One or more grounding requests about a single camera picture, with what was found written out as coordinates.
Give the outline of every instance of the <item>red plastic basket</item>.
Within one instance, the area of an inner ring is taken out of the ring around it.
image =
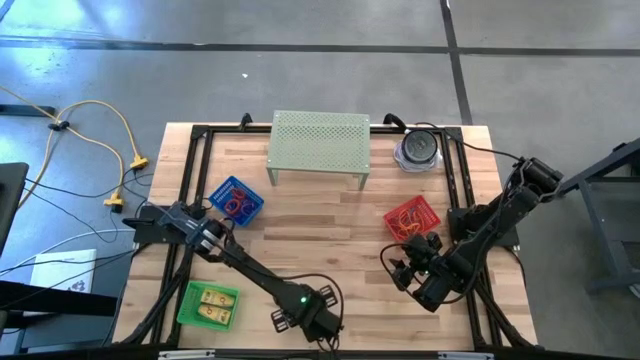
[[[421,195],[414,197],[384,215],[384,222],[397,242],[414,234],[425,235],[440,224],[440,219]]]

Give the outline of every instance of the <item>blue plastic basket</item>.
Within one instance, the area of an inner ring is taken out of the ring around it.
[[[233,194],[231,193],[231,189],[241,189],[246,194],[244,201],[250,201],[253,204],[253,210],[251,212],[238,211],[235,214],[229,214],[225,210],[225,205],[233,199]],[[253,218],[258,215],[262,206],[264,205],[264,200],[258,194],[253,192],[247,185],[243,184],[242,181],[238,180],[235,176],[229,176],[227,180],[225,180],[216,191],[209,196],[209,201],[216,209],[220,210],[223,214],[232,218],[236,224],[240,226],[247,226],[253,220]]]

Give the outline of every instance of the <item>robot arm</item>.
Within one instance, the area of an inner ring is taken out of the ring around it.
[[[222,262],[271,294],[280,308],[271,314],[277,332],[300,326],[309,342],[331,341],[338,336],[342,328],[341,318],[328,310],[338,303],[331,286],[315,290],[306,284],[288,281],[290,278],[277,276],[247,254],[223,222],[206,216],[195,219],[182,202],[175,202],[167,210],[158,207],[155,210],[157,216],[154,220],[143,220],[146,223],[137,221],[137,225],[170,230],[188,249],[207,262]]]
[[[562,174],[536,158],[521,159],[507,180],[505,190],[488,205],[448,214],[453,239],[458,241],[443,255],[437,234],[415,235],[402,245],[409,264],[393,260],[393,280],[405,290],[415,272],[429,276],[412,295],[425,309],[435,312],[450,291],[467,293],[474,285],[487,252],[508,230],[539,203],[553,199]]]

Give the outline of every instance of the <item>green basket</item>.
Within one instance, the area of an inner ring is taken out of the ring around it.
[[[231,319],[229,319],[228,325],[222,325],[213,322],[212,320],[198,314],[200,299],[202,298],[202,293],[205,289],[218,291],[235,298],[233,307],[230,309]],[[185,292],[184,298],[182,299],[182,304],[180,305],[178,322],[184,325],[201,326],[218,331],[229,331],[231,330],[231,325],[233,324],[233,320],[236,317],[236,308],[238,306],[239,297],[240,292],[238,291],[238,289],[223,287],[200,281],[189,281],[189,285],[187,285],[187,291]]]

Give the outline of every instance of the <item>wooden table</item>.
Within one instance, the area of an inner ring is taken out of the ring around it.
[[[168,123],[150,192],[150,201],[170,205],[178,198],[191,123]],[[465,141],[491,148],[485,126],[462,127]],[[444,168],[422,174],[402,172],[392,156],[400,135],[372,135],[371,175],[364,191],[357,178],[344,174],[283,172],[272,187],[266,171],[268,134],[217,134],[209,165],[205,195],[228,176],[239,177],[265,200],[262,212],[246,229],[237,229],[237,240],[251,256],[281,275],[322,272],[333,277],[345,295],[343,350],[468,350],[472,348],[465,301],[443,305],[434,314],[405,293],[396,290],[378,259],[380,249],[393,241],[382,216],[420,194],[443,224],[437,231],[445,247],[450,239],[445,212],[450,207]],[[201,148],[188,200],[195,192]],[[457,184],[458,162],[451,146]],[[476,201],[487,203],[501,191],[493,154],[467,149]],[[464,195],[459,194],[464,206]],[[221,216],[211,210],[210,215]],[[130,334],[158,296],[167,246],[152,245],[131,266],[118,317],[114,341]],[[535,342],[527,294],[520,268],[503,249],[488,256],[497,303],[521,334]],[[276,310],[270,295],[235,270],[208,264],[195,257],[191,279],[209,281],[240,290],[238,313],[228,333],[183,326],[181,348],[316,348],[302,332],[276,333],[269,314]],[[316,288],[322,279],[305,279]],[[172,301],[167,307],[162,339],[173,320]],[[479,305],[485,338],[489,338],[484,306]]]

